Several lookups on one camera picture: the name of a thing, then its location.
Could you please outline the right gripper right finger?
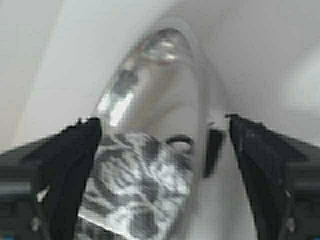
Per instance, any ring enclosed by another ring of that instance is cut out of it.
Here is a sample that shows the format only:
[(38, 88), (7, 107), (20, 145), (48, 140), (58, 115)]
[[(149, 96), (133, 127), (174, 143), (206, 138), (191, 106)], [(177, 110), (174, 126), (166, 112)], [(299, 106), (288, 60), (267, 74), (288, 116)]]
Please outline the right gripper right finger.
[(286, 211), (285, 170), (307, 156), (283, 135), (238, 114), (226, 114), (229, 136), (259, 240), (277, 240)]

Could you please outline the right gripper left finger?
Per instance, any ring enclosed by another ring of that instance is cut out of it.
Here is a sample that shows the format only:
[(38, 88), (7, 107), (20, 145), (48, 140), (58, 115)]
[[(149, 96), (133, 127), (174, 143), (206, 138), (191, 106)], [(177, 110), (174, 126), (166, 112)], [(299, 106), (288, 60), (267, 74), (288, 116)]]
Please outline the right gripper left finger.
[(91, 117), (36, 142), (22, 163), (37, 170), (37, 189), (46, 191), (41, 205), (52, 240), (74, 237), (79, 208), (95, 153), (102, 137), (101, 121)]

